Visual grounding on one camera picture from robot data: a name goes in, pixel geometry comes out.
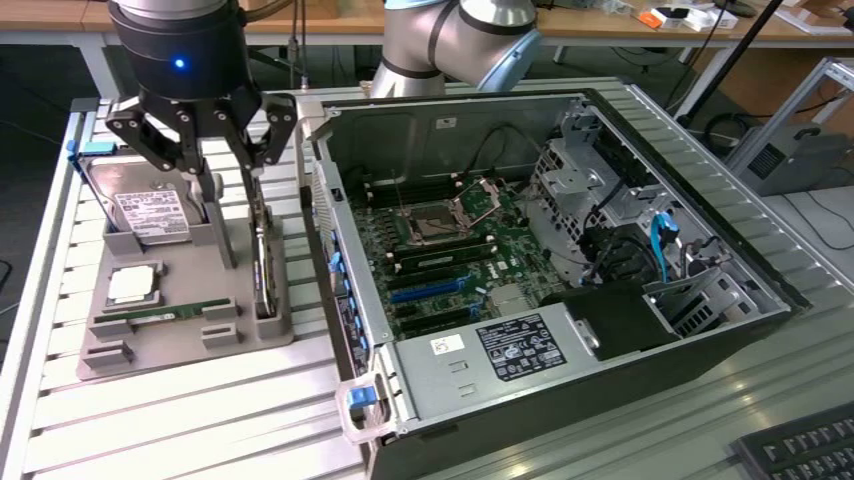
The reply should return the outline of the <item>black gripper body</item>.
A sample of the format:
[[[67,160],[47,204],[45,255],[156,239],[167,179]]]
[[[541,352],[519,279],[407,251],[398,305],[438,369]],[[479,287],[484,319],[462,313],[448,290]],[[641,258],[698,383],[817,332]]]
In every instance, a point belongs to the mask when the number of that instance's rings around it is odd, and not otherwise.
[[[236,1],[111,1],[108,12],[139,83],[142,112],[198,136],[243,133],[262,106]]]

